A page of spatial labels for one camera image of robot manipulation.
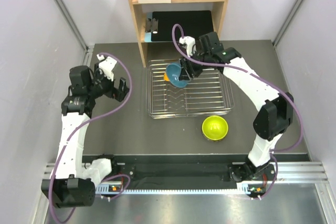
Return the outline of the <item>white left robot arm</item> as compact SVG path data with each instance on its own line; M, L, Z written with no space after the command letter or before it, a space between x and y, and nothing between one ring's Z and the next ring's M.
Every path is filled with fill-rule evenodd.
M82 166L86 131L92 121L96 99L105 95L122 102L128 92L126 79L114 85L115 62L97 63L94 69L77 66L70 69L71 85L61 104L62 133L55 165L49 179L44 179L41 190L56 208L91 206L97 186L114 180L119 168L112 158L102 156L92 161L88 168Z

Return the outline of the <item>blue bowl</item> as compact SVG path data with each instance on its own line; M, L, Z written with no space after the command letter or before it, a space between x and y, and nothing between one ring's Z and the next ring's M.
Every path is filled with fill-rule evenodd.
M166 75L170 83L177 88L185 88L188 84L187 80L180 80L182 67L179 63L173 62L166 67Z

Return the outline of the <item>orange bowl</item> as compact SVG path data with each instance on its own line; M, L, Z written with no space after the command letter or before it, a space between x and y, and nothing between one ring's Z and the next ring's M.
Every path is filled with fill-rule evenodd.
M165 81L169 81L169 78L168 78L168 76L167 76L166 73L164 73L164 80L165 80Z

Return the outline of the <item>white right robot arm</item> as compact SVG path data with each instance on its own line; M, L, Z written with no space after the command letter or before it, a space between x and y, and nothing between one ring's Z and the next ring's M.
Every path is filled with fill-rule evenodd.
M257 110L253 121L256 137L245 163L229 167L229 173L235 182L256 180L264 174L264 169L270 162L271 151L292 123L293 97L288 92L280 93L258 80L258 75L235 48L224 48L216 32L200 36L199 41L201 48L197 50L193 37L179 38L179 45L186 50L186 56L179 60L182 66L179 79L194 79L203 70L214 68L250 98Z

